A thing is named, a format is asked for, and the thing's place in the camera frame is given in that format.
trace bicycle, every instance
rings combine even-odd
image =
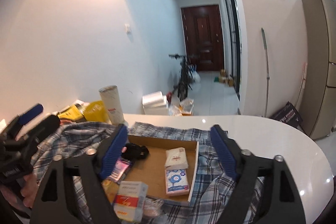
[[[188,89],[190,88],[191,83],[193,83],[193,75],[191,73],[191,68],[188,65],[187,58],[191,58],[190,56],[186,55],[179,55],[179,54],[169,54],[170,58],[182,59],[181,61],[181,77],[177,85],[174,85],[174,93],[177,89],[177,97],[179,98],[180,102],[188,97]]]

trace white table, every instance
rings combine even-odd
[[[299,130],[275,120],[240,115],[170,117],[124,114],[135,122],[179,129],[209,130],[219,124],[242,149],[256,156],[274,158],[282,155],[301,195],[306,223],[312,224],[328,204],[334,190],[333,175],[322,150]]]

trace yellow bag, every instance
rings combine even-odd
[[[86,107],[83,115],[87,121],[106,122],[109,120],[103,101],[95,101],[90,103]]]
[[[73,121],[83,119],[83,115],[79,112],[78,108],[75,105],[69,107],[66,111],[58,114],[58,117],[70,119]]]

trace light switch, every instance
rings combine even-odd
[[[132,33],[131,26],[129,24],[125,24],[125,31],[126,31],[126,34]]]

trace blue gripper pad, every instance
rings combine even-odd
[[[127,127],[123,125],[120,127],[113,142],[102,158],[101,169],[99,173],[99,177],[102,180],[106,179],[112,173],[118,158],[121,156],[121,150],[125,146],[126,141]]]
[[[29,109],[24,114],[20,115],[19,118],[19,125],[25,126],[28,124],[32,119],[36,116],[40,115],[43,112],[43,106],[41,104],[37,104]]]
[[[222,136],[224,135],[224,138],[228,139],[227,132],[222,130],[221,134]],[[236,172],[236,160],[215,126],[213,126],[210,130],[210,139],[216,150],[219,161],[224,168],[225,174],[236,181],[239,177]]]

